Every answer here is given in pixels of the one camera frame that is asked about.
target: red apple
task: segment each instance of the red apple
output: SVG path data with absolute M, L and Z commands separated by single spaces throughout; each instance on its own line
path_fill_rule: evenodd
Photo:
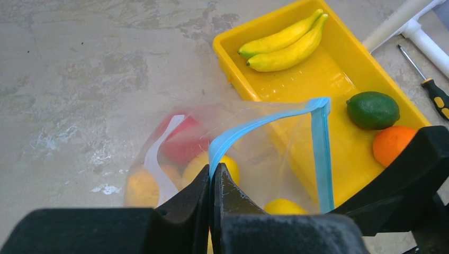
M 187 117 L 168 135 L 159 149 L 167 159 L 183 165 L 207 151 L 212 140 L 206 137 L 208 131 L 186 112 L 176 112 L 164 118 L 155 131 L 156 139 L 165 132 L 170 120 L 175 115 L 186 115 Z

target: screwdriver shaft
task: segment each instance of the screwdriver shaft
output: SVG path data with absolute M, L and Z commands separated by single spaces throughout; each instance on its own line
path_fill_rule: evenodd
M 413 67 L 416 69 L 416 71 L 421 75 L 421 77 L 423 78 L 423 80 L 426 80 L 426 76 L 423 74 L 423 72 L 419 69 L 419 67 L 416 65 L 415 62 L 413 62 L 413 60 L 410 58 L 410 56 L 407 54 L 407 52 L 405 51 L 405 49 L 403 49 L 401 47 L 401 45 L 398 44 L 398 48 L 399 50 L 402 52 L 402 54 L 407 58 L 407 60 L 411 63 L 411 65 L 413 65 Z

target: screwdriver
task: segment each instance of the screwdriver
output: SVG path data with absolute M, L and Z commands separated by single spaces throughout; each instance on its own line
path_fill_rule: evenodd
M 432 100 L 437 112 L 439 115 L 444 118 L 445 120 L 449 121 L 449 96 L 441 90 L 439 87 L 435 85 L 435 81 L 432 78 L 426 78 L 424 76 L 423 72 L 418 68 L 415 62 L 410 58 L 410 56 L 407 54 L 407 52 L 401 47 L 401 45 L 398 44 L 399 50 L 402 52 L 402 54 L 407 58 L 407 60 L 413 65 L 413 67 L 416 69 L 416 71 L 421 75 L 423 78 L 423 82 L 421 82 L 421 85 L 423 88 L 427 91 L 429 94 L 430 99 Z

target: banana bunch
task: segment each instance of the banana bunch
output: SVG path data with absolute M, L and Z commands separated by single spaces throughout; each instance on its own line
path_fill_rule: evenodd
M 307 19 L 270 36 L 248 42 L 238 50 L 248 59 L 247 66 L 262 71 L 277 71 L 297 65 L 320 44 L 328 15 L 316 10 Z

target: plastic bag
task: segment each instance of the plastic bag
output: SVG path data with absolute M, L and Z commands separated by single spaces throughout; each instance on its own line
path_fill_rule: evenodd
M 329 98 L 176 108 L 131 166 L 125 206 L 157 207 L 206 164 L 213 173 L 222 161 L 233 181 L 262 208 L 286 199 L 304 213 L 329 212 L 334 208 L 329 112 Z

